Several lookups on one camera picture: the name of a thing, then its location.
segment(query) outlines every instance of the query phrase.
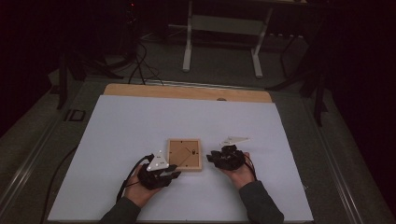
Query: metal stand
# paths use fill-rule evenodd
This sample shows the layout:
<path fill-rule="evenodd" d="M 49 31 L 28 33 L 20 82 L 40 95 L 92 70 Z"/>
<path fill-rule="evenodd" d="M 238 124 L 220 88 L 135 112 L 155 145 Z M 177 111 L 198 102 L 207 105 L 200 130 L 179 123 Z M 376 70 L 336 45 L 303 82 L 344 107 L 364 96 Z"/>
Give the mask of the metal stand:
<path fill-rule="evenodd" d="M 284 77 L 290 77 L 288 75 L 288 73 L 286 72 L 285 69 L 285 64 L 283 63 L 283 56 L 285 55 L 286 51 L 289 49 L 290 45 L 294 42 L 294 40 L 297 38 L 297 35 L 294 35 L 293 38 L 289 41 L 288 45 L 283 49 L 283 51 L 280 53 L 280 57 L 279 57 L 279 61 L 280 61 L 280 65 L 282 67 L 282 71 L 283 71 L 283 76 Z"/>
<path fill-rule="evenodd" d="M 260 65 L 259 52 L 262 47 L 262 41 L 268 27 L 273 9 L 270 7 L 267 11 L 265 21 L 239 20 L 222 17 L 209 17 L 192 14 L 192 1 L 189 2 L 189 16 L 187 19 L 187 44 L 184 52 L 183 71 L 189 72 L 191 65 L 191 33 L 194 30 L 205 30 L 213 32 L 232 33 L 240 35 L 257 35 L 259 40 L 255 48 L 251 50 L 251 57 L 254 66 L 254 72 L 257 78 L 262 77 L 262 68 Z"/>
<path fill-rule="evenodd" d="M 314 90 L 317 90 L 315 97 L 314 118 L 318 126 L 321 127 L 322 124 L 320 119 L 320 113 L 323 108 L 323 92 L 327 73 L 328 67 L 326 64 L 323 64 L 322 66 L 317 66 L 317 68 L 305 71 L 303 73 L 296 73 L 288 80 L 265 89 L 268 91 L 280 91 L 291 84 L 304 80 L 304 85 L 300 88 L 301 96 L 310 97 Z"/>

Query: small wooden frame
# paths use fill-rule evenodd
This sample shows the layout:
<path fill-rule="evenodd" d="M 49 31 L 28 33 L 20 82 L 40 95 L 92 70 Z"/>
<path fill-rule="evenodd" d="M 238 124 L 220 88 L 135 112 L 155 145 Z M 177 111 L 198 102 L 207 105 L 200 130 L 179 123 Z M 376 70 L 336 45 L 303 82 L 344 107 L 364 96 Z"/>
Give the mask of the small wooden frame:
<path fill-rule="evenodd" d="M 202 156 L 199 139 L 169 139 L 168 162 L 178 171 L 201 171 Z"/>

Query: dark background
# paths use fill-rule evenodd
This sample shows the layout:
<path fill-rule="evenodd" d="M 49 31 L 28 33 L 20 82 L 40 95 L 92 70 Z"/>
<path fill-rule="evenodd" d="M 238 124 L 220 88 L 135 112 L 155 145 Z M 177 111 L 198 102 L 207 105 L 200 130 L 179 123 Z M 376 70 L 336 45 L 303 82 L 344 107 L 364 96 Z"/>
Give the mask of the dark background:
<path fill-rule="evenodd" d="M 396 4 L 390 1 L 342 1 L 343 33 L 327 86 L 380 188 L 396 214 Z M 123 53 L 122 1 L 24 0 L 0 6 L 0 104 L 3 135 L 50 89 L 47 74 L 58 67 L 64 40 L 90 57 Z M 186 1 L 150 0 L 140 19 L 166 34 L 164 24 L 185 23 Z M 93 15 L 100 14 L 99 20 Z"/>

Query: white paper sheet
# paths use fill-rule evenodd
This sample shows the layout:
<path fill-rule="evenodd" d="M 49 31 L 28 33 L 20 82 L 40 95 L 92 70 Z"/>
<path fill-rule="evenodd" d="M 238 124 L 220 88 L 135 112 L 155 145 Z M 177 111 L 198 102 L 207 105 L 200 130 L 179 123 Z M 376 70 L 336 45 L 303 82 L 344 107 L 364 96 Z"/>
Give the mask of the white paper sheet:
<path fill-rule="evenodd" d="M 70 165 L 49 220 L 100 219 L 115 203 L 122 180 L 142 157 L 166 151 L 168 138 L 199 138 L 203 170 L 184 172 L 156 194 L 141 221 L 246 221 L 228 177 L 207 162 L 228 136 L 249 137 L 258 178 L 286 221 L 313 220 L 274 104 L 103 95 Z"/>

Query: gray sleeve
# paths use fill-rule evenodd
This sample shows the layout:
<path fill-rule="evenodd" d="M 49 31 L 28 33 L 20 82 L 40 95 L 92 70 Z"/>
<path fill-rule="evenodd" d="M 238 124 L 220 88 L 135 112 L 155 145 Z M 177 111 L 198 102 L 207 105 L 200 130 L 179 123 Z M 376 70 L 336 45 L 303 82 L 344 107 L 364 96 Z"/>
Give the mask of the gray sleeve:
<path fill-rule="evenodd" d="M 239 195 L 247 209 L 247 217 L 251 223 L 283 223 L 283 214 L 276 207 L 261 181 L 246 184 L 239 190 Z"/>
<path fill-rule="evenodd" d="M 123 197 L 102 217 L 99 223 L 134 224 L 139 213 L 140 207 Z"/>

